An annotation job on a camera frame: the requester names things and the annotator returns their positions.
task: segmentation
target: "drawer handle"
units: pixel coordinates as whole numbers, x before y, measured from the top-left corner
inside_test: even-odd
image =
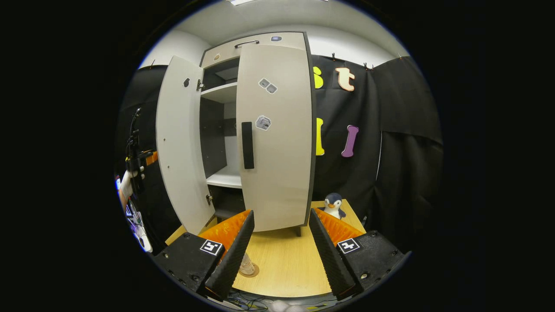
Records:
[[[247,43],[252,43],[252,42],[254,42],[254,44],[259,44],[259,43],[260,43],[260,41],[258,41],[258,40],[247,41],[247,42],[243,42],[243,43],[236,44],[236,45],[235,45],[235,48],[237,49],[237,48],[239,48],[239,46],[242,45],[242,44],[247,44]]]

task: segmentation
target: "stuffed penguin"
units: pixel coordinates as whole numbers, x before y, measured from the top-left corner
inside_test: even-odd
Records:
[[[335,218],[341,220],[347,216],[347,214],[341,210],[341,195],[337,193],[331,193],[326,196],[324,200],[326,207],[319,207],[318,209],[323,210],[324,212],[331,214]]]

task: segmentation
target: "top drawer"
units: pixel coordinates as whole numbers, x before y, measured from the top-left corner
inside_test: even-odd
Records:
[[[271,40],[272,37],[277,37],[277,36],[281,37],[281,40],[279,41]],[[306,51],[305,37],[303,33],[276,32],[276,33],[256,34],[253,36],[243,37],[230,42],[226,42],[210,50],[207,50],[204,53],[201,67],[206,69],[207,67],[210,67],[219,62],[239,57],[241,53],[241,47],[244,46],[245,44],[256,44],[255,42],[247,43],[249,41],[256,41],[256,40],[259,41],[258,44],[273,44],[276,46],[297,48],[297,49]],[[237,48],[235,48],[235,45],[240,43],[245,43],[245,44],[242,44]]]

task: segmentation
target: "wooden table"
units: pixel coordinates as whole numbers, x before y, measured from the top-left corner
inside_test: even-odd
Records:
[[[323,207],[324,201],[312,202],[311,207]],[[347,216],[342,221],[366,233],[346,199],[341,204]],[[215,224],[209,224],[201,233]],[[185,232],[179,228],[166,244]],[[308,226],[301,228],[297,237],[293,228],[252,234],[246,253],[258,265],[260,273],[252,278],[237,274],[233,287],[253,294],[275,297],[304,297],[331,292],[324,266],[320,260],[312,232]]]

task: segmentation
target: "ceiling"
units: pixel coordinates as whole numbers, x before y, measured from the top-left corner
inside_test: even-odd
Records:
[[[175,29],[215,46],[254,29],[285,24],[335,28],[367,39],[392,56],[408,55],[382,25],[366,13],[336,0],[256,0],[239,6],[221,0],[187,18]]]

